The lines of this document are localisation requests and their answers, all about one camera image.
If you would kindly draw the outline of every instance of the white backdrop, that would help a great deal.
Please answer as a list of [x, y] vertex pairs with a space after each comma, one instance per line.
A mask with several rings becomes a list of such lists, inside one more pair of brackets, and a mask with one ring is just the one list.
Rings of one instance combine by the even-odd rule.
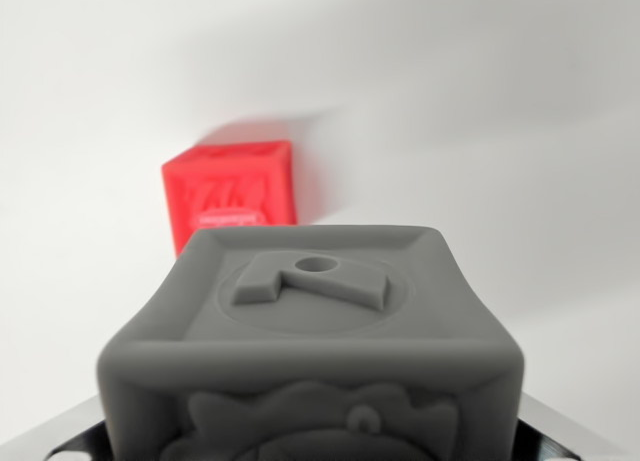
[[96, 392], [169, 270], [161, 163], [259, 118], [216, 139], [288, 130], [303, 222], [440, 229], [525, 389], [640, 451], [639, 27], [640, 0], [0, 0], [0, 442]]

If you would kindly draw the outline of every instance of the gray cube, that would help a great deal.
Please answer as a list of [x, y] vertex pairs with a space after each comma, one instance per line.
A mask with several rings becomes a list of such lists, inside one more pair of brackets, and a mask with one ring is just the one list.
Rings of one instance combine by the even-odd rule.
[[98, 363], [118, 460], [509, 459], [524, 360], [441, 234], [197, 232]]

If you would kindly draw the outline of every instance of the hole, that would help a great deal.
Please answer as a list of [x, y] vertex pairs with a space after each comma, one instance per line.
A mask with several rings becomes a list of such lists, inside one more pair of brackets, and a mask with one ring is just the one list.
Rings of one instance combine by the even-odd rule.
[[335, 268], [338, 262], [331, 258], [304, 258], [296, 263], [296, 268], [301, 271], [309, 271], [312, 273], [319, 273], [321, 271], [329, 271]]

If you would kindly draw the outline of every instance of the metal surface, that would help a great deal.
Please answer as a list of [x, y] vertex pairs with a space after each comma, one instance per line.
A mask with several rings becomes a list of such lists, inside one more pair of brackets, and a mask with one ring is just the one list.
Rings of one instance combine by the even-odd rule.
[[[0, 460], [112, 461], [102, 418], [98, 398], [91, 398], [0, 446]], [[608, 441], [524, 394], [513, 460], [552, 458], [628, 460], [622, 450]]]

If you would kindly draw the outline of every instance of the red cube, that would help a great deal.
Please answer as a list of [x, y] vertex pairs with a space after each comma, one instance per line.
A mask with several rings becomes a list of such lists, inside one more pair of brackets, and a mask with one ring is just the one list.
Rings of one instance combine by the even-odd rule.
[[162, 175], [177, 254], [200, 228], [296, 224], [289, 141], [197, 145]]

